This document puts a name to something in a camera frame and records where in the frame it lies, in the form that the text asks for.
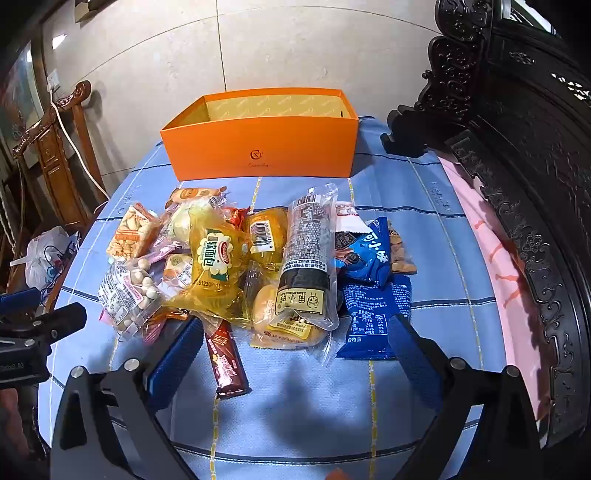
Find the black carved wood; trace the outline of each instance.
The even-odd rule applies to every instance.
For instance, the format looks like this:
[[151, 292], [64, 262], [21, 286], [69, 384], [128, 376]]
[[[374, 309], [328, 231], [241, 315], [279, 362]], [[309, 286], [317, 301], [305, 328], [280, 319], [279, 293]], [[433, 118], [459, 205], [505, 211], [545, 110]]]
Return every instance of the black carved wood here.
[[417, 149], [447, 144], [483, 181], [524, 261], [556, 357], [552, 447], [590, 418], [591, 82], [560, 38], [503, 18], [506, 6], [437, 2], [443, 35], [429, 46], [427, 86], [414, 109], [389, 117], [392, 134], [382, 141], [408, 150], [401, 137], [411, 125], [424, 138]]

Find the blue snack bag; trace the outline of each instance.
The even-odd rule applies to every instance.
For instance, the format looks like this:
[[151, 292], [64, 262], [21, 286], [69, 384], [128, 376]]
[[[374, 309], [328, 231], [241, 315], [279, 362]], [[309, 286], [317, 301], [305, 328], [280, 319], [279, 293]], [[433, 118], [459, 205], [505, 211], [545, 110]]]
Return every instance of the blue snack bag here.
[[343, 287], [351, 325], [338, 358], [392, 360], [388, 320], [396, 314], [410, 318], [411, 283], [406, 275], [392, 275], [381, 289], [377, 285], [349, 283]]
[[390, 232], [388, 219], [379, 217], [368, 224], [372, 232], [336, 232], [336, 267], [354, 280], [383, 287], [390, 275]]

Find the orange box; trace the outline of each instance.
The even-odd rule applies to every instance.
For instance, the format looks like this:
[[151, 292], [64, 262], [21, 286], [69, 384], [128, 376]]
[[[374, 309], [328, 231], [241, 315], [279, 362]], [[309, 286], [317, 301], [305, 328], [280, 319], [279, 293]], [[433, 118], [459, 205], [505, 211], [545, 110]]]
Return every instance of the orange box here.
[[204, 95], [160, 135], [179, 180], [346, 178], [358, 125], [341, 90], [263, 88]]

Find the snack pile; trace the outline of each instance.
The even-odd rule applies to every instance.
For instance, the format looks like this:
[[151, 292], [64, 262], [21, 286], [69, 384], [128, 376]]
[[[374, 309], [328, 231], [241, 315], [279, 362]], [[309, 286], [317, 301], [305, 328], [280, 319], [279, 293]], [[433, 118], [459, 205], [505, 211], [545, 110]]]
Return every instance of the snack pile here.
[[106, 250], [101, 321], [152, 343], [166, 321], [198, 316], [219, 398], [250, 392], [239, 347], [307, 349], [325, 366], [394, 359], [388, 320], [410, 316], [402, 273], [416, 273], [402, 239], [338, 202], [334, 184], [302, 194], [258, 212], [226, 187], [176, 188], [160, 215], [134, 203]]

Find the table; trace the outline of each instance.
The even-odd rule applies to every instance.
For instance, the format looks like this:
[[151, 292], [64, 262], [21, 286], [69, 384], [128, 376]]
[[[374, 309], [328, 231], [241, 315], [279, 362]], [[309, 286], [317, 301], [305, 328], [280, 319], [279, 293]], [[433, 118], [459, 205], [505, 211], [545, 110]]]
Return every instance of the table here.
[[[245, 177], [184, 182], [227, 186], [229, 200], [255, 209], [286, 206], [310, 186], [337, 184], [340, 200], [353, 200], [361, 217], [387, 216], [412, 255], [411, 323], [448, 356], [474, 368], [501, 371], [505, 351], [495, 297], [474, 234], [433, 152], [418, 159], [385, 153], [379, 136], [386, 125], [360, 119], [349, 179]], [[161, 213], [178, 184], [162, 144], [132, 170], [92, 225], [63, 283], [56, 308], [78, 301], [86, 327], [60, 341], [48, 366], [52, 379], [39, 387], [41, 434], [51, 443], [53, 422], [70, 370], [117, 368], [141, 358], [140, 339], [116, 341], [98, 321], [96, 297], [108, 269], [105, 249], [133, 202]], [[328, 368], [303, 351], [281, 352], [239, 346], [252, 392], [214, 400], [215, 382], [202, 349], [172, 402], [157, 414], [170, 439], [201, 478], [290, 478], [320, 480], [334, 467], [353, 479], [391, 479], [433, 418], [412, 392], [398, 362], [335, 359]], [[457, 472], [480, 415], [473, 408], [444, 477]], [[137, 475], [139, 460], [116, 419], [119, 437]]]

